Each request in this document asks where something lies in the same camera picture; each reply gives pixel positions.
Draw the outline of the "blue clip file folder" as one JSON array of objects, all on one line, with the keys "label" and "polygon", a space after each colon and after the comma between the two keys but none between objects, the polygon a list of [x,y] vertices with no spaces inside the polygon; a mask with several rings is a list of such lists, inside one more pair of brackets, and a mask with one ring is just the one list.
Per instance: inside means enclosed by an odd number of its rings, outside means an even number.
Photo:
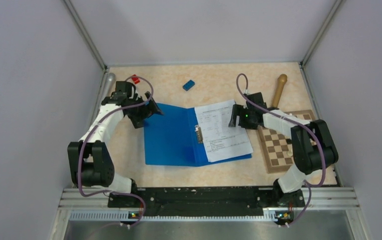
[{"label": "blue clip file folder", "polygon": [[160,107],[164,115],[155,115],[145,121],[147,165],[202,167],[223,163],[208,162],[194,107],[184,108],[168,104],[160,104]]}]

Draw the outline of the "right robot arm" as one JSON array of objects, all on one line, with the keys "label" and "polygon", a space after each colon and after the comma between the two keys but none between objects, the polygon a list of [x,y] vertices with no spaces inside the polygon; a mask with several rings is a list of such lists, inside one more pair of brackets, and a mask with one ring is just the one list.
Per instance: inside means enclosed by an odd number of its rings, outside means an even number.
[{"label": "right robot arm", "polygon": [[278,206],[287,205],[302,186],[308,185],[310,174],[320,170],[322,186],[326,168],[338,161],[338,152],[327,123],[308,121],[287,114],[276,107],[266,107],[260,92],[244,94],[245,105],[232,105],[230,127],[255,130],[258,127],[276,131],[291,142],[294,163],[273,184],[272,200]]}]

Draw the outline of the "Chinese printed paper sheet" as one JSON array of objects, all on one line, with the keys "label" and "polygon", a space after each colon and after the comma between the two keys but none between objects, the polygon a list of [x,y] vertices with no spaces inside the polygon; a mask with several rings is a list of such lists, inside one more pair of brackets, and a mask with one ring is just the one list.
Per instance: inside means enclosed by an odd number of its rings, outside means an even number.
[{"label": "Chinese printed paper sheet", "polygon": [[229,126],[234,104],[235,100],[230,99],[194,108],[204,152],[211,164],[252,157],[253,147],[247,131]]}]

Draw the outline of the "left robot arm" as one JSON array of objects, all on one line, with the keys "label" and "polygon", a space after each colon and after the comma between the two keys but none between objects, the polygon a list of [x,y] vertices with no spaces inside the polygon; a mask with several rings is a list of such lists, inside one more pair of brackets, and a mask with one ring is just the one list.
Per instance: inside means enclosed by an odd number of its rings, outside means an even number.
[{"label": "left robot arm", "polygon": [[97,194],[120,195],[128,207],[137,204],[139,193],[133,189],[135,182],[116,173],[107,143],[118,123],[129,118],[134,128],[144,126],[152,115],[162,115],[153,99],[154,88],[140,95],[133,82],[117,81],[110,96],[102,99],[99,112],[88,131],[67,147],[73,183],[84,197]]}]

